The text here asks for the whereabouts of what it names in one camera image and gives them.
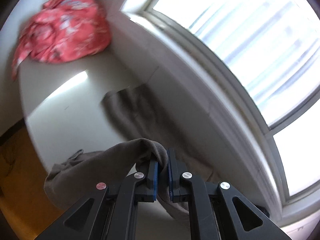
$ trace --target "red cloth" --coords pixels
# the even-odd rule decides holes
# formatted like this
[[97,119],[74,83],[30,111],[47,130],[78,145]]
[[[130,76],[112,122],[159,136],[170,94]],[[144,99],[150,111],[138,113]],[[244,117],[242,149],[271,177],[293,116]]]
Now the red cloth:
[[12,62],[12,78],[30,54],[40,62],[61,63],[93,55],[111,35],[104,9],[95,0],[49,0],[22,31]]

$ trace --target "white wall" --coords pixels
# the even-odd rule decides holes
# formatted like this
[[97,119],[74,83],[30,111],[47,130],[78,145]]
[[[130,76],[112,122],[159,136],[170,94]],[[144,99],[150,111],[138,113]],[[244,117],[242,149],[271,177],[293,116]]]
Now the white wall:
[[0,31],[0,135],[23,118],[18,81],[11,80],[11,62],[19,30],[47,0],[20,0]]

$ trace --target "window pane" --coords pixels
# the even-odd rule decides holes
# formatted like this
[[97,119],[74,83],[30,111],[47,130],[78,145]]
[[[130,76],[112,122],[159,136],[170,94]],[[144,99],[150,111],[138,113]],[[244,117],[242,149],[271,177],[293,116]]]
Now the window pane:
[[290,196],[320,180],[320,100],[274,135]]
[[320,20],[306,0],[159,0],[246,88],[266,123],[320,83]]

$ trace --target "gray cloth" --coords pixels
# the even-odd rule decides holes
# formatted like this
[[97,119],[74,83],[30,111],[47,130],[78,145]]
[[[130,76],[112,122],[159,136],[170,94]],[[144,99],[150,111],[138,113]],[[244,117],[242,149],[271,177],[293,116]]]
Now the gray cloth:
[[[146,85],[109,92],[102,104],[114,126],[133,141],[118,144],[105,152],[84,154],[80,151],[65,163],[55,164],[45,181],[44,190],[57,207],[70,207],[98,182],[108,184],[123,180],[132,166],[137,163],[138,168],[141,159],[150,157],[151,152],[163,168],[159,180],[166,180],[164,148],[169,147],[174,148],[176,158],[187,165],[188,171],[201,175],[205,181],[220,181],[214,167],[206,162],[205,155],[188,142]],[[188,225],[187,204],[172,203],[168,187],[158,189],[157,199],[173,218]]]

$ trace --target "orange floor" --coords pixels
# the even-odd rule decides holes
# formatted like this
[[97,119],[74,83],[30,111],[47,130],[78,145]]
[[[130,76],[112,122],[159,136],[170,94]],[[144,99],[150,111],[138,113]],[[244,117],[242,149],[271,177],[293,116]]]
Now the orange floor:
[[34,240],[63,212],[44,193],[46,176],[25,127],[0,146],[0,209],[20,240]]

